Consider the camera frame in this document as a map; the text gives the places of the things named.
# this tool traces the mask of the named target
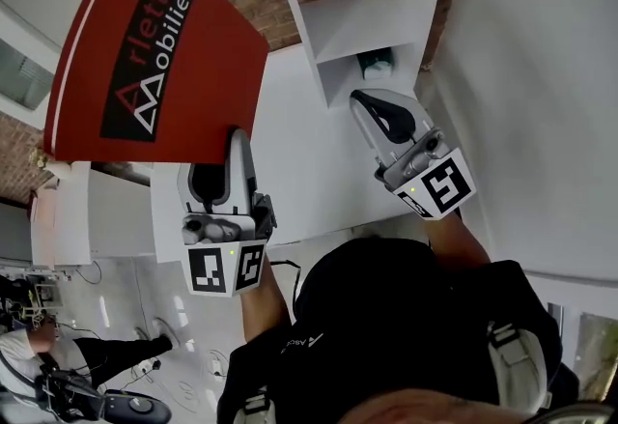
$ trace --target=white marker cube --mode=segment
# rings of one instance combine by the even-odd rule
[[[393,192],[423,219],[437,220],[476,194],[462,151],[437,159],[423,173]]]
[[[262,280],[266,240],[196,243],[185,247],[186,286],[196,296],[232,297]]]

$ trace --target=white floor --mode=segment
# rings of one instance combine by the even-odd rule
[[[324,254],[353,237],[380,234],[422,240],[419,231],[418,218],[406,215],[277,246],[270,249],[268,255],[273,261],[289,259],[298,263],[303,278]],[[131,340],[135,326],[154,334],[151,319],[154,316],[165,319],[177,330],[181,348],[160,358],[162,367],[150,374],[150,380],[142,378],[127,389],[165,401],[172,408],[172,422],[214,423],[216,401],[224,381],[210,374],[212,360],[215,357],[223,360],[225,371],[226,358],[243,343],[239,299],[191,296],[186,291],[180,263],[160,265],[155,258],[103,259],[98,263],[102,270],[100,284],[89,285],[77,275],[71,282],[62,284],[61,293],[67,306],[62,321],[92,329],[103,339]],[[81,271],[89,279],[98,279],[95,266],[84,267]],[[275,268],[275,275],[286,299],[291,302],[295,269],[279,266]],[[68,328],[63,330],[71,337],[90,336],[72,333]],[[120,388],[133,378],[125,371],[108,387]]]

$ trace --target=person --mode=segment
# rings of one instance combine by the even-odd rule
[[[265,261],[241,295],[247,343],[231,354],[217,422],[515,424],[536,411],[560,364],[557,323],[519,264],[492,263],[457,215],[424,226],[431,247],[367,238],[325,255],[294,324]],[[509,361],[513,341],[529,352]],[[504,383],[525,367],[532,380]],[[529,405],[509,406],[521,393]]]
[[[119,341],[99,338],[56,339],[56,322],[47,317],[32,331],[18,329],[0,335],[0,384],[17,401],[35,406],[33,382],[42,373],[42,353],[53,357],[60,369],[74,370],[98,388],[142,360],[176,349],[180,343],[174,330],[160,318],[153,319],[157,337],[149,340],[141,328],[135,328],[138,340]]]

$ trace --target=person in white shirt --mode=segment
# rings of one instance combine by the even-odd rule
[[[46,318],[34,331],[19,329],[4,333],[0,335],[0,384],[17,401],[36,406],[35,389],[26,381],[34,383],[42,373],[43,361],[39,354],[48,353],[60,369],[74,370],[98,388],[142,360],[157,357],[180,345],[172,328],[163,320],[154,318],[153,326],[158,333],[156,338],[129,342],[98,338],[56,340],[53,318]]]

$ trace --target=shoe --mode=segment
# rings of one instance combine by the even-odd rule
[[[153,327],[157,336],[165,336],[172,342],[172,350],[177,349],[181,345],[181,341],[176,336],[174,330],[161,318],[153,318]]]
[[[151,337],[148,336],[148,333],[139,326],[136,326],[133,329],[133,334],[135,335],[135,340],[150,340],[151,339]]]

